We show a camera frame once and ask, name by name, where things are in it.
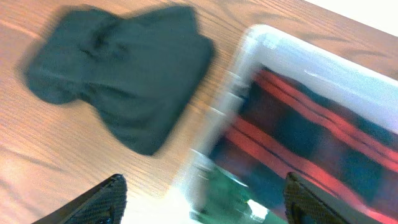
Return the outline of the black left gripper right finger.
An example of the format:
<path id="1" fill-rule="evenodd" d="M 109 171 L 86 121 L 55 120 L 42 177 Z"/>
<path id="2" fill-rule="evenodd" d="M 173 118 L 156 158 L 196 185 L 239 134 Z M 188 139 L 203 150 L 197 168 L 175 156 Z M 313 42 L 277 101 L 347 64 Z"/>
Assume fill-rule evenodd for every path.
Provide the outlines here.
<path id="1" fill-rule="evenodd" d="M 379 223 L 294 172 L 289 172 L 286 176 L 284 201 L 285 214 L 289 223 Z"/>

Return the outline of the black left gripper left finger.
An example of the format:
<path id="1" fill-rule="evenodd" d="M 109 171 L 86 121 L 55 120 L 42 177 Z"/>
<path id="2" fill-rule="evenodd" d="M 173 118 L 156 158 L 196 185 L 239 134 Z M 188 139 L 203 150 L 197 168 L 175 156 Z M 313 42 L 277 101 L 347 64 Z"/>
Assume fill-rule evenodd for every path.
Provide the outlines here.
<path id="1" fill-rule="evenodd" d="M 120 224 L 126 203 L 126 180 L 114 174 L 32 224 Z"/>

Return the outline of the red plaid flannel shirt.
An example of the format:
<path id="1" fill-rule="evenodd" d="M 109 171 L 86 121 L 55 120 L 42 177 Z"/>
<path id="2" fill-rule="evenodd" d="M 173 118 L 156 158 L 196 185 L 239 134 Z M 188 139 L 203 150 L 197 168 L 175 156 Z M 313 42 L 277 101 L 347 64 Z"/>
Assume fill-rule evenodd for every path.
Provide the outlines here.
<path id="1" fill-rule="evenodd" d="M 268 69 L 255 74 L 210 158 L 278 215 L 295 172 L 379 222 L 397 222 L 397 134 Z"/>

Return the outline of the green garment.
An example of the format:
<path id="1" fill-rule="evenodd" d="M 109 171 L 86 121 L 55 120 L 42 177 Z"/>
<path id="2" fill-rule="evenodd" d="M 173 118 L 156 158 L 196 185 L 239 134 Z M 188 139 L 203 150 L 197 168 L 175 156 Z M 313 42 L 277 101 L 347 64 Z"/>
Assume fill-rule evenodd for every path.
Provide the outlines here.
<path id="1" fill-rule="evenodd" d="M 246 184 L 214 166 L 205 172 L 201 202 L 190 212 L 202 224 L 284 224 L 286 221 L 255 201 Z"/>

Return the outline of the large black garment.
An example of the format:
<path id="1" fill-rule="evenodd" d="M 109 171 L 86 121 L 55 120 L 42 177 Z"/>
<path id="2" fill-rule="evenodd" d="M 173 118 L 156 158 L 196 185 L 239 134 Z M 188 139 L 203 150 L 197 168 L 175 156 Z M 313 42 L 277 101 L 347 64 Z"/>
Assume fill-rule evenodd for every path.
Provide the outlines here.
<path id="1" fill-rule="evenodd" d="M 41 100 L 89 103 L 118 141 L 151 156 L 206 75 L 214 52 L 188 5 L 126 16 L 75 6 L 58 15 L 23 74 Z"/>

